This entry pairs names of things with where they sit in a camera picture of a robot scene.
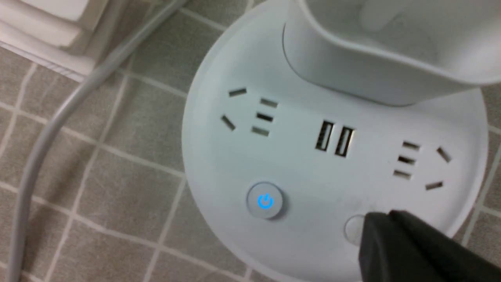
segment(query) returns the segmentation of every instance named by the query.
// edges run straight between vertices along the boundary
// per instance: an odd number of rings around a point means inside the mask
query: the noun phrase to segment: blue power icon
[[[270,197],[270,195],[268,193],[266,193],[264,195],[259,195],[258,205],[260,208],[267,210],[273,206],[273,198]]]

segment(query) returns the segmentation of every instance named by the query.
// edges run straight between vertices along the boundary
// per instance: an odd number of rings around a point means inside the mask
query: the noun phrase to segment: white cable
[[[103,63],[92,71],[73,91],[70,97],[57,110],[40,133],[28,157],[18,191],[6,282],[19,281],[24,257],[31,198],[35,188],[35,182],[37,181],[38,173],[44,158],[51,148],[54,138],[61,130],[61,127],[89,94],[99,87],[162,22],[186,2],[187,0],[175,0],[166,4],[156,15],[141,25],[118,45]]]

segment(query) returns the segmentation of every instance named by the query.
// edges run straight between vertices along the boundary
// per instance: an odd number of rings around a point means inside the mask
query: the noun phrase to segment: round button
[[[280,189],[269,182],[257,183],[247,193],[247,209],[257,218],[269,219],[276,216],[282,209],[282,204]]]
[[[365,216],[361,214],[350,217],[345,223],[345,238],[355,246],[360,246],[362,241],[362,232],[364,230]]]

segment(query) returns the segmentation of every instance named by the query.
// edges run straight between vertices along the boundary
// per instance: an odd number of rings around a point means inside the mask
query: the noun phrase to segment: white plastic
[[[351,223],[346,228],[353,216],[404,209],[448,236],[459,229],[485,170],[485,108],[478,89],[388,107],[301,79],[283,52],[289,4],[258,6],[204,59],[184,112],[187,180],[213,232],[252,268],[278,281],[355,282],[359,231]],[[230,97],[242,88],[246,93]],[[256,118],[258,112],[273,122]],[[335,123],[326,152],[315,149],[324,120]],[[344,126],[355,129],[346,158],[334,154]],[[404,148],[405,140],[420,150]],[[412,177],[394,176],[395,170]],[[249,213],[247,193],[260,182],[280,187],[281,216]],[[443,187],[426,190],[437,182]]]
[[[375,33],[359,26],[364,1],[292,3],[284,50],[291,67],[315,84],[408,105],[501,81],[499,0],[413,1]]]

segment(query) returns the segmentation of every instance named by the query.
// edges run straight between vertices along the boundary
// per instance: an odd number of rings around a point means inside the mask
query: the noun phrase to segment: round base
[[[485,170],[482,96],[388,107],[308,83],[283,52],[288,2],[238,20],[199,68],[183,120],[187,179],[211,229],[252,268],[359,281],[367,212],[407,210],[448,236],[465,220]],[[258,183],[277,190],[250,194]],[[277,193],[273,215],[249,210]]]

